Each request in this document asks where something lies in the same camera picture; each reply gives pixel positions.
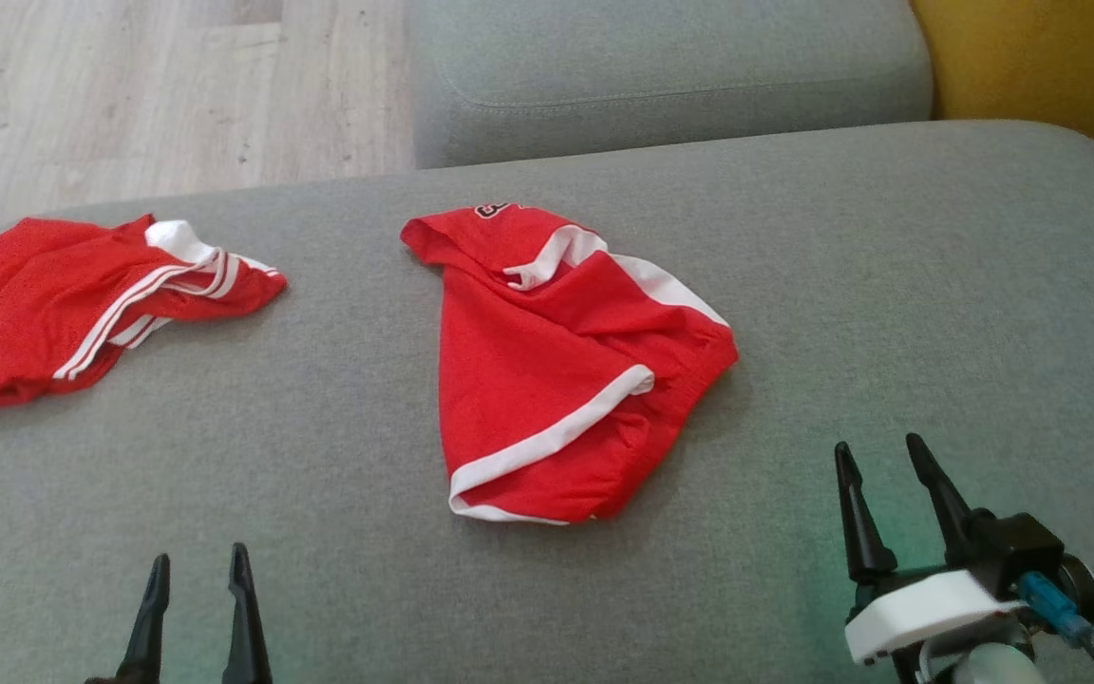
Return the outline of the red shorts with white trim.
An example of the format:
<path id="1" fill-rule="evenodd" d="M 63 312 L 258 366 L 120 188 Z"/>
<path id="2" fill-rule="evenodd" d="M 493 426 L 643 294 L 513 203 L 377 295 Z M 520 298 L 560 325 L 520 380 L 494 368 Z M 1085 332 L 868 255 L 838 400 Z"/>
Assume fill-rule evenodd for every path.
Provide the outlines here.
<path id="1" fill-rule="evenodd" d="M 410 220 L 442 274 L 439 415 L 453 514 L 619 514 L 738 360 L 715 309 L 651 260 L 519 202 Z"/>

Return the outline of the large grey sofa seat cushion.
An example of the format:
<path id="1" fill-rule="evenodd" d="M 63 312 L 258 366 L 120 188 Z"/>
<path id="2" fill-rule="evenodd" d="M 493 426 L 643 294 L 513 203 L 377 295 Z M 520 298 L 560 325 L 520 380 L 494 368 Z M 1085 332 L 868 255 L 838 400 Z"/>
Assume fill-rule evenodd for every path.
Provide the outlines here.
<path id="1" fill-rule="evenodd" d="M 452 515 L 442 282 L 405 222 L 522 200 L 654 260 L 741 360 L 608 522 Z M 0 684 L 110 675 L 173 564 L 163 684 L 218 684 L 231 546 L 277 684 L 893 684 L 856 666 L 833 447 L 903 566 L 942 559 L 904 436 L 1094 572 L 1094 142 L 901 123 L 70 211 L 286 273 L 84 392 L 0 408 Z"/>

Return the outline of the small grey sofa seat cushion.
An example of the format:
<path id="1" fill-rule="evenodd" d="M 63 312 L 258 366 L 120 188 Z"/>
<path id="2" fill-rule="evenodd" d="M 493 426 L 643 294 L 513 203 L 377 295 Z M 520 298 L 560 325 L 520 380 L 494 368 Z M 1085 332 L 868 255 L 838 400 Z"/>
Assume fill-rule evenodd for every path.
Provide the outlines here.
<path id="1" fill-rule="evenodd" d="M 926 121 L 909 0 L 409 0 L 422 169 Z"/>

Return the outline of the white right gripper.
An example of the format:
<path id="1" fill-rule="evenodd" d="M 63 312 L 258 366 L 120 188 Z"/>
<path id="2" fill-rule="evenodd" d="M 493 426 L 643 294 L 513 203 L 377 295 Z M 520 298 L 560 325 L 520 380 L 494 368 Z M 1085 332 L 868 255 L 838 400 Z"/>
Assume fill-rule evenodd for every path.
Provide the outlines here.
<path id="1" fill-rule="evenodd" d="M 993 512 L 970 509 L 923 437 L 908 433 L 906 447 L 934 508 L 945 563 L 981 566 L 988 554 L 975 529 Z M 897 570 L 896 555 L 881 540 L 850 447 L 838 442 L 834 457 L 848 577 L 876 583 Z M 936 573 L 870 601 L 846 624 L 845 640 L 858 665 L 889 657 L 912 684 L 1028 684 L 1028 654 L 1010 641 L 1025 606 L 998 600 L 967 570 Z"/>

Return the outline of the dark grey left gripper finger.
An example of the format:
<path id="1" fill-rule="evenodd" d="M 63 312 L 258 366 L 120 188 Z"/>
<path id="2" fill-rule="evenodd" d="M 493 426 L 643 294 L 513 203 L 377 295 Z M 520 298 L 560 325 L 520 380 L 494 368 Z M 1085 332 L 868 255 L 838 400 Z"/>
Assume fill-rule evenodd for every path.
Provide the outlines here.
<path id="1" fill-rule="evenodd" d="M 226 589 L 235 601 L 222 684 L 274 684 L 268 645 L 255 591 L 255 575 L 243 542 L 232 545 Z"/>
<path id="2" fill-rule="evenodd" d="M 123 662 L 117 668 L 116 684 L 160 684 L 163 623 L 168 610 L 170 583 L 168 554 L 159 554 L 149 571 Z"/>

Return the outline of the red basketball jersey white sleeves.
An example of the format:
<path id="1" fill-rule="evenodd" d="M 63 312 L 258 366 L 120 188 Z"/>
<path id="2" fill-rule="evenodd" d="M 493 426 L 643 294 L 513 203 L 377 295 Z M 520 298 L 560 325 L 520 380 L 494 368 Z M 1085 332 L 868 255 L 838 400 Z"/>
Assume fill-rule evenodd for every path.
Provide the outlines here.
<path id="1" fill-rule="evenodd" d="M 286 286 L 185 220 L 23 219 L 0 235 L 0 407 L 86 389 L 168 323 L 246 316 Z"/>

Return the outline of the yellow sofa backrest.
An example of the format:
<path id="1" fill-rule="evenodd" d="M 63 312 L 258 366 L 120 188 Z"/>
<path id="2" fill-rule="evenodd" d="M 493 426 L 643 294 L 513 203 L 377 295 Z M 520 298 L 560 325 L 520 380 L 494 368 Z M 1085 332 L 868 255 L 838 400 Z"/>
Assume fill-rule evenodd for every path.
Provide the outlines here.
<path id="1" fill-rule="evenodd" d="M 1049 123 L 1094 140 L 1094 0 L 909 0 L 938 120 Z"/>

